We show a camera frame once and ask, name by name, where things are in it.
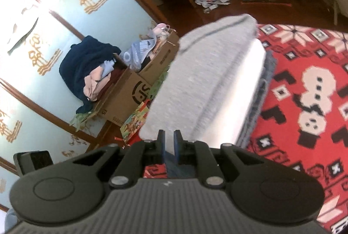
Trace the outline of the grey knitted sweater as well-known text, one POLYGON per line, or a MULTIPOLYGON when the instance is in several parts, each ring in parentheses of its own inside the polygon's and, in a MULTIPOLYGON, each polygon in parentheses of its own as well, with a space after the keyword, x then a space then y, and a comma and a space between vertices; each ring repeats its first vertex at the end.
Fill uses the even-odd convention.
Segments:
POLYGON ((257 39, 257 22, 248 14, 229 16, 190 31, 151 103, 140 129, 143 140, 166 133, 166 150, 174 151, 173 133, 199 140, 222 107, 250 43, 257 39))

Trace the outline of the cardboard box with clothes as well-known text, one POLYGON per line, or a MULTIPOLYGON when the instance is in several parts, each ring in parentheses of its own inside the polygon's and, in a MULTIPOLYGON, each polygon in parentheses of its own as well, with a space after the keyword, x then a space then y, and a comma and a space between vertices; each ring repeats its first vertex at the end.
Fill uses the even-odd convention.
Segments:
POLYGON ((94 103, 93 112, 121 127, 136 108, 147 99, 151 85, 114 55, 117 65, 124 68, 122 75, 109 86, 101 99, 94 103))

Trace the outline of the white folded garment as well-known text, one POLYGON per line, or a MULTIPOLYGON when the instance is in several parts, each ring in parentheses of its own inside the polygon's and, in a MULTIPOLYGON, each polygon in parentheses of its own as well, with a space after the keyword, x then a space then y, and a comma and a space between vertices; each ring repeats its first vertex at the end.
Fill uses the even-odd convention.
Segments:
POLYGON ((216 118, 200 138, 213 148, 223 143, 235 144, 241 133, 254 93, 263 72, 265 49, 259 39, 254 39, 238 68, 216 118))

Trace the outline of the red patterned christmas blanket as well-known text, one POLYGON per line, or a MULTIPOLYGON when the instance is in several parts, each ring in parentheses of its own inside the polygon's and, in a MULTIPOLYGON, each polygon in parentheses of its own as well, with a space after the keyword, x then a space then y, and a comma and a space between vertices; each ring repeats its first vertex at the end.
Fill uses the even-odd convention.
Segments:
POLYGON ((247 150, 317 179, 318 223, 347 232, 347 34, 257 25, 277 65, 247 150))

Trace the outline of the colourful picture book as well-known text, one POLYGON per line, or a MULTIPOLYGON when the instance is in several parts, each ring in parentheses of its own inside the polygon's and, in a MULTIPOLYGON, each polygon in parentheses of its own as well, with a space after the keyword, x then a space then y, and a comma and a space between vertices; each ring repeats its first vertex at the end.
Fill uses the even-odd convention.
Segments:
POLYGON ((147 102, 141 102, 136 110, 120 127, 120 132, 125 143, 128 143, 144 125, 148 112, 149 108, 147 106, 147 102))

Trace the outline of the dark navy garment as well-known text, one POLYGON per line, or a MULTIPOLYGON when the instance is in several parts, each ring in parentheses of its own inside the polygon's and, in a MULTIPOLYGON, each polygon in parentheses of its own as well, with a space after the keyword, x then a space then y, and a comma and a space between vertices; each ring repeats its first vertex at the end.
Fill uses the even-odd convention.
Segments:
POLYGON ((93 107, 92 102, 83 93, 84 78, 104 61, 110 61, 115 54, 120 53, 120 48, 102 43, 91 36, 86 36, 79 44, 71 45, 60 64, 59 73, 68 89, 83 103, 76 110, 77 114, 87 113, 93 107))

